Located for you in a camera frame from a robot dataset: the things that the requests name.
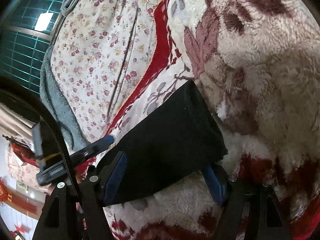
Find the floral white quilt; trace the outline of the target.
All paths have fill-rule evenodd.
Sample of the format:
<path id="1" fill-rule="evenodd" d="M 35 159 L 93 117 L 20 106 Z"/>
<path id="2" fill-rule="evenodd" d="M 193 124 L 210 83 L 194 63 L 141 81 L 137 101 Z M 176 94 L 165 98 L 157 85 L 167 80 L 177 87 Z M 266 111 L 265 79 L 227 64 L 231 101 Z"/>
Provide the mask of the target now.
<path id="1" fill-rule="evenodd" d="M 146 71 L 159 0 L 80 0 L 55 42 L 51 68 L 82 134 L 102 137 Z"/>

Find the teal fleece jacket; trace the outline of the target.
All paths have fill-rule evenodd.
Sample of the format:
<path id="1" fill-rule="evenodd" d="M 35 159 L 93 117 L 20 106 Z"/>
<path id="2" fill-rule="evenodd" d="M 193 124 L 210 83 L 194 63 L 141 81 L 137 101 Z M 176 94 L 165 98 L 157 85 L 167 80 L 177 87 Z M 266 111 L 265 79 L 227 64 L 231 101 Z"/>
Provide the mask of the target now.
<path id="1" fill-rule="evenodd" d="M 51 115 L 56 120 L 67 145 L 74 152 L 88 145 L 88 141 L 84 137 L 76 117 L 53 75 L 51 68 L 51 56 L 54 44 L 62 28 L 62 24 L 76 6 L 79 0 L 63 0 L 57 27 L 53 31 L 53 38 L 46 50 L 40 69 L 40 99 L 47 107 Z"/>

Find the red wall decoration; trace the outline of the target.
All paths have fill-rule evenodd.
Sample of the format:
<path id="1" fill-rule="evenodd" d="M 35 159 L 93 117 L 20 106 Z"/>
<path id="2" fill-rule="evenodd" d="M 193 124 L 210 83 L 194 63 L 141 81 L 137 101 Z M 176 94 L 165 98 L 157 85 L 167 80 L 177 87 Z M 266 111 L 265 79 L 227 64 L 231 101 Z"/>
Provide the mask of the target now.
<path id="1" fill-rule="evenodd" d="M 1 202 L 11 202 L 28 213 L 36 214 L 37 207 L 10 191 L 1 178 Z"/>

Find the red white plush blanket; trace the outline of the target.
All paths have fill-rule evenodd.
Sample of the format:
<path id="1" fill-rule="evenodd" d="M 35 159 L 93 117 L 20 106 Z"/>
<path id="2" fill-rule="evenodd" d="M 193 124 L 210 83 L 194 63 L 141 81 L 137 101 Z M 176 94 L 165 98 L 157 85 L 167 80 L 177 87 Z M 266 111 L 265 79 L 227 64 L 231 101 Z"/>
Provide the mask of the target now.
<path id="1" fill-rule="evenodd" d="M 319 228 L 319 25 L 302 0 L 161 0 L 156 49 L 103 129 L 117 139 L 194 80 L 231 178 L 272 186 L 294 239 Z"/>

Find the black pants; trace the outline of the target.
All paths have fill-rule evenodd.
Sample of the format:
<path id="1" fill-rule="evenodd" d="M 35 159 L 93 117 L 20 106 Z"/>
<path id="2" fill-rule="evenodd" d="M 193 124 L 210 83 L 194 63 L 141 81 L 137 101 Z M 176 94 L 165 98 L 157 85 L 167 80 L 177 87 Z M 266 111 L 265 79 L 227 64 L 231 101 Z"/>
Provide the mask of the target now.
<path id="1" fill-rule="evenodd" d="M 121 204 L 157 193 L 202 171 L 213 200 L 222 204 L 226 185 L 214 165 L 227 153 L 222 134 L 193 81 L 131 129 L 99 162 L 102 171 L 122 152 L 103 184 L 103 205 Z"/>

